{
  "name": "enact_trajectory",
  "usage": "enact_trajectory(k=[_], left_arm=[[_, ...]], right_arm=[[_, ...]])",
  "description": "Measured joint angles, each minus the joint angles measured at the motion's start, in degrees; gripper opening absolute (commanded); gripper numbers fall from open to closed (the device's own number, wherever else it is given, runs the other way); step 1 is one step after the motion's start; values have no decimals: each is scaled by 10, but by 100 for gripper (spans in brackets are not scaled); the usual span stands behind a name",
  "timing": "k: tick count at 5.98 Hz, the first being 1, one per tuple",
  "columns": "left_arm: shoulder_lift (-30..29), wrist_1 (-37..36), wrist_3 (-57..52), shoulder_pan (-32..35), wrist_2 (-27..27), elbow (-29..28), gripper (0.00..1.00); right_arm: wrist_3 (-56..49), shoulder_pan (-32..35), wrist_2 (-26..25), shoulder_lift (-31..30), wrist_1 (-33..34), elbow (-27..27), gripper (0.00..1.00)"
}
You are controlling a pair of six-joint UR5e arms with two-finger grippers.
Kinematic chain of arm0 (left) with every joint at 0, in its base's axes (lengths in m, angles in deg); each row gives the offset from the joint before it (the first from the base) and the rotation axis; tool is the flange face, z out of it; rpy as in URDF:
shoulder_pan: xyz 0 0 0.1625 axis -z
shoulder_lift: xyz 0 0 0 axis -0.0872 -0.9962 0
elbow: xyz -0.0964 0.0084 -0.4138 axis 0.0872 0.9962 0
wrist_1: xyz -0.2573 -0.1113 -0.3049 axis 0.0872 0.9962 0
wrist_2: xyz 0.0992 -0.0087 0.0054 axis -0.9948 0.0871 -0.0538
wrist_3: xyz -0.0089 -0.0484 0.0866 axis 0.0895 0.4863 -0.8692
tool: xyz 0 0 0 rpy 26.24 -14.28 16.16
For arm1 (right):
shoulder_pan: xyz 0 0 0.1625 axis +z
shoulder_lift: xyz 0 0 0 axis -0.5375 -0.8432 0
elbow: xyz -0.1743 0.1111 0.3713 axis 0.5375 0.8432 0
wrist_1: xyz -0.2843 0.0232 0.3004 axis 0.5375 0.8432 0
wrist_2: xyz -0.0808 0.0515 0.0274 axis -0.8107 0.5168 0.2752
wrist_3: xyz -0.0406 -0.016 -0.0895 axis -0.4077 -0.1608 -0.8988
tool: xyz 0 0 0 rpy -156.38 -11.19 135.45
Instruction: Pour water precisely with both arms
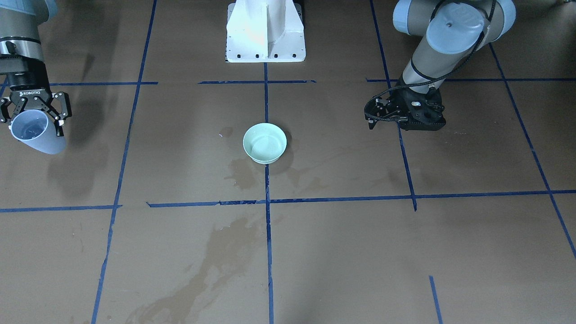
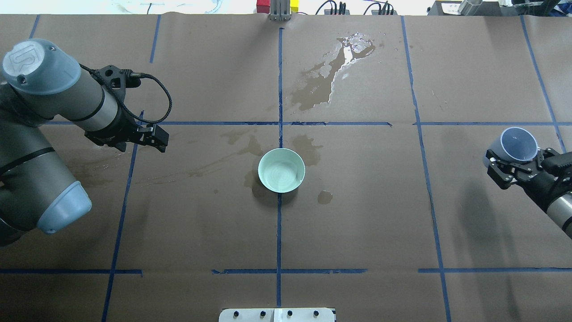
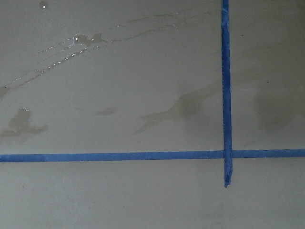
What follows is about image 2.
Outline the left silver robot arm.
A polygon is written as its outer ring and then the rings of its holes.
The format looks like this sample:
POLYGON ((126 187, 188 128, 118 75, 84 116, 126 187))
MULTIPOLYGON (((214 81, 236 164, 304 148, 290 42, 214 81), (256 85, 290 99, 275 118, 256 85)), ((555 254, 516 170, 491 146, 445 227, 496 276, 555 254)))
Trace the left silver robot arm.
POLYGON ((126 90, 155 76, 108 65, 88 68, 47 39, 17 43, 1 62, 0 240, 6 247, 39 229, 59 232, 92 209, 40 127, 61 116, 98 146, 127 143, 165 152, 164 118, 146 120, 125 105, 126 90))

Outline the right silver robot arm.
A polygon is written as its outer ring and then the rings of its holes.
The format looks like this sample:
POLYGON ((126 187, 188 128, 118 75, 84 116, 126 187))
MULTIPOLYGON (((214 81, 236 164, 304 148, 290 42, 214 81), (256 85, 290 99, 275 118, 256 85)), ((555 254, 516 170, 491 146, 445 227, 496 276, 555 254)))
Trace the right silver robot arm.
POLYGON ((523 164, 485 153, 488 176, 503 190, 519 186, 568 237, 572 236, 572 156, 555 149, 538 149, 523 164))

